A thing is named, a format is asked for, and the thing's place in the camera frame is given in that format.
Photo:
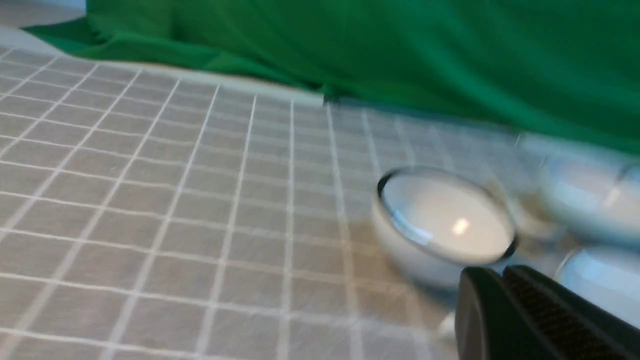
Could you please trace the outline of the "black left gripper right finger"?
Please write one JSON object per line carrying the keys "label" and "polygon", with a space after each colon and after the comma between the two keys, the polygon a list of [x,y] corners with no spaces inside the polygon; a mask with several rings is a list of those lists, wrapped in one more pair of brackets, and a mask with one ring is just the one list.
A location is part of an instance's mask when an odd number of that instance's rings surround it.
{"label": "black left gripper right finger", "polygon": [[637,360],[639,330],[524,265],[502,278],[526,318],[562,360]]}

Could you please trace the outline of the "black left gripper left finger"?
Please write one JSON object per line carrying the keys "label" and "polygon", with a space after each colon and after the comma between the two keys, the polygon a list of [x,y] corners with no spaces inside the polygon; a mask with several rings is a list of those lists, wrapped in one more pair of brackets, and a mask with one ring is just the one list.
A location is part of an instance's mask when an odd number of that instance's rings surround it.
{"label": "black left gripper left finger", "polygon": [[464,269],[454,321],[458,359],[551,360],[553,351],[535,337],[522,315],[496,271]]}

